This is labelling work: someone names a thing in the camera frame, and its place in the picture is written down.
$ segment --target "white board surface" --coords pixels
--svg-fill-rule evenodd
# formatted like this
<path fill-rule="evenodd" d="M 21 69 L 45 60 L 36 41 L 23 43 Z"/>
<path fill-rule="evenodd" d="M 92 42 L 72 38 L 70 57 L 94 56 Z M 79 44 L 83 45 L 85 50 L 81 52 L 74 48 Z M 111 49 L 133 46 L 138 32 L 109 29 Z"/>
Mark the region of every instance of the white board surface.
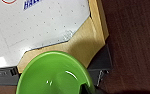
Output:
<path fill-rule="evenodd" d="M 0 0 L 0 68 L 26 51 L 68 41 L 90 15 L 87 0 Z"/>

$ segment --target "green plastic bowl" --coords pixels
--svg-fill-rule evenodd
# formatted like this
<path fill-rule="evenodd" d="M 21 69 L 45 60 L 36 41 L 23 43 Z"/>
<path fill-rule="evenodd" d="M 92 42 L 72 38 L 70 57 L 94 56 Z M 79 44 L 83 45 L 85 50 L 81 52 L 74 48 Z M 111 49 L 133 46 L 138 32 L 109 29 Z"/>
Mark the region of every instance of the green plastic bowl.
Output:
<path fill-rule="evenodd" d="M 49 51 L 27 65 L 16 94 L 79 94 L 82 84 L 95 94 L 91 78 L 79 61 L 67 53 Z"/>

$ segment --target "wooden frame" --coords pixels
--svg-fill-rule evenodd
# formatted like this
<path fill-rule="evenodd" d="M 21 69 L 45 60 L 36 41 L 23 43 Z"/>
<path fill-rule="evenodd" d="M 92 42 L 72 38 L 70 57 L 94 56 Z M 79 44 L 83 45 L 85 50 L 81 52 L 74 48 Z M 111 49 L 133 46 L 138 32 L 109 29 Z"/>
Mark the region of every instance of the wooden frame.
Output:
<path fill-rule="evenodd" d="M 101 0 L 89 0 L 89 6 L 91 17 L 68 42 L 26 52 L 17 66 L 19 73 L 23 72 L 34 57 L 52 50 L 67 52 L 88 67 L 94 55 L 105 45 L 109 35 Z"/>

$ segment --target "gray surface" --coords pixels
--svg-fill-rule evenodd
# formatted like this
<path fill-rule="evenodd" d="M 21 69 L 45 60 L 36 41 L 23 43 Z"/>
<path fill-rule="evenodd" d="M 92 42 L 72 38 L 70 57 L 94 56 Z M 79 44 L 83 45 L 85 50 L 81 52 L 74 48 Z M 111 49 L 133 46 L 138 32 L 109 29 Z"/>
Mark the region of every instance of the gray surface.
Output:
<path fill-rule="evenodd" d="M 17 67 L 0 69 L 0 73 L 5 73 L 0 75 L 0 85 L 17 85 L 19 80 Z"/>

